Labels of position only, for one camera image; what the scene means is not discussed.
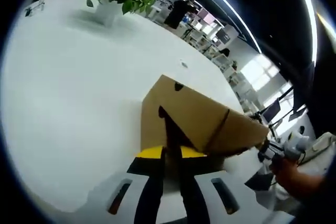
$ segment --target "white table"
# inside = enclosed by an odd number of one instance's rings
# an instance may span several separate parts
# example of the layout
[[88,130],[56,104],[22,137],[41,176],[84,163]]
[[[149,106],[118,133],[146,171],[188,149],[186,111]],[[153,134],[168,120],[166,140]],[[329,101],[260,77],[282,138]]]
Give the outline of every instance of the white table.
[[[127,14],[106,29],[89,20],[86,0],[45,2],[43,12],[21,15],[9,39],[1,111],[19,177],[54,207],[76,210],[128,168],[140,151],[141,101],[161,74],[243,112],[220,70],[162,27]],[[225,168],[247,180],[254,162],[256,150]]]

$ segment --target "white tabletop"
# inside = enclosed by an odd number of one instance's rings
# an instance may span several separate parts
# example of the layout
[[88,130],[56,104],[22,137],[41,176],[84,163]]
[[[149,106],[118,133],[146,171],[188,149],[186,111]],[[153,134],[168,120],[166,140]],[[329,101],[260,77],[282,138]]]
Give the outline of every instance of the white tabletop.
[[[58,209],[77,209],[128,168],[140,151],[141,101],[161,74],[243,112],[220,70],[162,27],[127,14],[106,29],[86,0],[45,2],[9,39],[1,110],[20,178]],[[228,170],[244,177],[236,159]]]

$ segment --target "brown cardboard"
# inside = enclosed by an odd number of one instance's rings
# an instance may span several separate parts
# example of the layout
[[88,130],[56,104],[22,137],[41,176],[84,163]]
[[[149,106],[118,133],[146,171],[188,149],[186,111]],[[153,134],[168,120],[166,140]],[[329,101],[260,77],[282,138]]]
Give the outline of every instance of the brown cardboard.
[[162,106],[200,152],[234,153],[261,143],[268,128],[162,75],[142,102],[141,149],[165,145]]

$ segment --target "black ceiling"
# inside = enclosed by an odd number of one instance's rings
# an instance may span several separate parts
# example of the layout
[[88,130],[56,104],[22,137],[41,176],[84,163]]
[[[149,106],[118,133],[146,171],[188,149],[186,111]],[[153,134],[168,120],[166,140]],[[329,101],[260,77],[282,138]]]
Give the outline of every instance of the black ceiling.
[[[234,22],[249,45],[257,50],[247,30],[225,3],[218,0],[197,1],[217,18],[229,24]],[[305,1],[228,0],[228,2],[247,24],[257,39],[261,51],[278,65],[286,79],[295,83],[310,64],[312,57],[312,36]]]

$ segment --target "yellow stripe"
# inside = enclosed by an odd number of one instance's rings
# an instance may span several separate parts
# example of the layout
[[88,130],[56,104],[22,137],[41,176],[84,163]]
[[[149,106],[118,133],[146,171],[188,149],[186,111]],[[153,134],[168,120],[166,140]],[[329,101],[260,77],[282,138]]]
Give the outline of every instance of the yellow stripe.
[[157,146],[157,147],[152,147],[148,149],[144,149],[142,152],[140,152],[137,157],[142,157],[142,158],[161,158],[161,153],[162,153],[163,146]]
[[206,157],[204,153],[195,151],[192,148],[181,146],[182,158],[188,157]]

